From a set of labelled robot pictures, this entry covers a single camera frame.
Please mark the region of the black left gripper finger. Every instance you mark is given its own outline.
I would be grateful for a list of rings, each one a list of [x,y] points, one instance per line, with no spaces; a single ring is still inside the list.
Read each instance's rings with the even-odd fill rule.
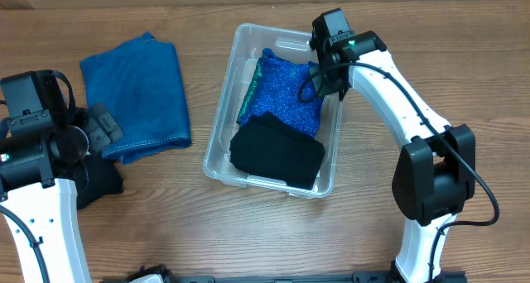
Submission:
[[[89,140],[89,152],[91,154],[100,153],[106,146],[111,144],[107,133],[93,118],[88,118],[84,122],[82,130]]]
[[[111,142],[116,142],[124,138],[122,128],[102,103],[96,103],[89,110]]]

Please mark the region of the black cloth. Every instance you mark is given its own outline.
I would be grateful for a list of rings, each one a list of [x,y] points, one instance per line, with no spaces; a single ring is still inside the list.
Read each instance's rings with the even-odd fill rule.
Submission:
[[[250,175],[282,180],[311,189],[325,157],[325,148],[271,113],[251,117],[230,141],[230,162]]]
[[[77,209],[85,209],[105,195],[121,194],[123,178],[114,163],[100,155],[87,155],[74,169]]]

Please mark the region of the blue sequin garment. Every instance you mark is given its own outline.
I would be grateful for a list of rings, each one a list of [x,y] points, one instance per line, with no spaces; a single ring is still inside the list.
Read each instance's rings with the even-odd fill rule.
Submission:
[[[271,113],[286,125],[310,137],[320,128],[322,98],[314,98],[316,90],[310,80],[311,70],[318,64],[296,64],[263,49],[248,90],[239,109],[236,123],[246,124],[251,117]]]

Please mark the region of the blue denim cloth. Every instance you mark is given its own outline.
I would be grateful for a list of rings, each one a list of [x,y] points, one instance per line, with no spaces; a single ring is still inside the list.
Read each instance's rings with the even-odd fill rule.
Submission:
[[[186,92],[176,48],[152,34],[79,63],[87,104],[103,104],[124,137],[102,151],[124,165],[191,145]]]

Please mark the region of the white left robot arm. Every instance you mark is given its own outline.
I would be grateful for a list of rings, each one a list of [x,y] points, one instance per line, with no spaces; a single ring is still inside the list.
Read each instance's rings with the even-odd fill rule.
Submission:
[[[25,134],[1,142],[1,213],[27,282],[89,282],[78,212],[106,195],[121,194],[123,179],[102,150],[124,133],[98,103],[65,113],[31,115]]]

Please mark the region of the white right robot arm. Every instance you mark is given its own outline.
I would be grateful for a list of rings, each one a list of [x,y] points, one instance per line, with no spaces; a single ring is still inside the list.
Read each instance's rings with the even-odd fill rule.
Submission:
[[[393,197],[405,217],[402,245],[387,271],[356,271],[353,282],[465,282],[441,269],[450,224],[475,193],[475,135],[453,127],[405,80],[373,31],[315,28],[310,47],[324,67],[324,94],[360,93],[391,132],[400,155]]]

